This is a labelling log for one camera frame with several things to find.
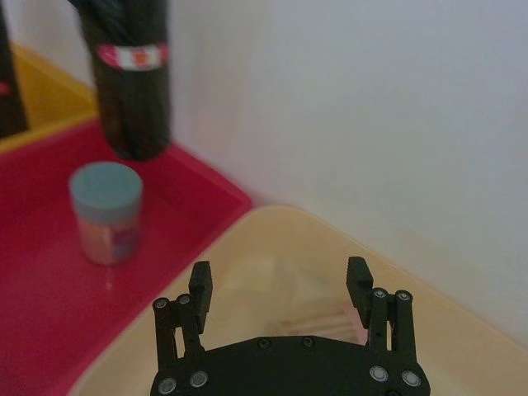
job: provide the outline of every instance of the plastic tray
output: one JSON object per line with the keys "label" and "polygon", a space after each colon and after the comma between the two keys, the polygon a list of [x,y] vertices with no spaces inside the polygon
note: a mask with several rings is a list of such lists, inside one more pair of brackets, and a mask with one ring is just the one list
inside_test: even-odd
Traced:
{"label": "plastic tray", "polygon": [[[351,307],[349,256],[366,259],[376,285],[413,294],[418,361],[432,396],[526,394],[528,351],[338,229],[294,208],[253,211],[201,255],[213,273],[202,345],[210,350],[277,335],[278,323],[314,305],[332,309],[337,301]],[[190,269],[162,295],[175,299],[186,293],[189,276]],[[70,394],[146,396],[157,371],[154,315],[148,307]],[[297,393],[280,389],[277,394]]]}
{"label": "plastic tray", "polygon": [[91,122],[0,157],[0,393],[64,394],[90,362],[251,201],[172,146],[148,163],[142,243],[114,268],[80,249],[68,178],[116,160]]}
{"label": "plastic tray", "polygon": [[12,50],[30,129],[0,139],[0,154],[97,117],[89,87],[20,45]]}

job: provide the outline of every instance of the yellow container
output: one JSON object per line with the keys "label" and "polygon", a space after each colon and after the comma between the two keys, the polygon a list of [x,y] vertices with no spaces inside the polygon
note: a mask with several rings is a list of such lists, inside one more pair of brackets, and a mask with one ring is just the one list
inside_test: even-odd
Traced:
{"label": "yellow container", "polygon": [[97,117],[90,87],[20,45],[12,50],[30,129],[0,139],[0,154]]}

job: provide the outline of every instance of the beige tray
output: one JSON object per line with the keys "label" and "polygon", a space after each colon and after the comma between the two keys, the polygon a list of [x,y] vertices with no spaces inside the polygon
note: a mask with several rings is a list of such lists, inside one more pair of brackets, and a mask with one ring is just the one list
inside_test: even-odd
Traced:
{"label": "beige tray", "polygon": [[[214,281],[206,349],[273,333],[289,312],[325,299],[345,301],[347,258],[363,256],[375,282],[414,295],[418,359],[433,395],[522,396],[528,351],[339,230],[300,210],[255,210],[200,259]],[[190,272],[163,295],[186,292]],[[157,371],[148,308],[78,381],[74,395],[147,396]]]}

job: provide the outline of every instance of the teal lid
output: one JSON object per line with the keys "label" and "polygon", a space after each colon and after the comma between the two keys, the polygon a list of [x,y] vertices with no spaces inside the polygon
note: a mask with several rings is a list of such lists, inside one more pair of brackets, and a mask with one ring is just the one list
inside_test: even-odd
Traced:
{"label": "teal lid", "polygon": [[77,215],[97,224],[126,221],[141,206],[143,183],[130,167],[120,163],[90,163],[70,178],[69,190]]}

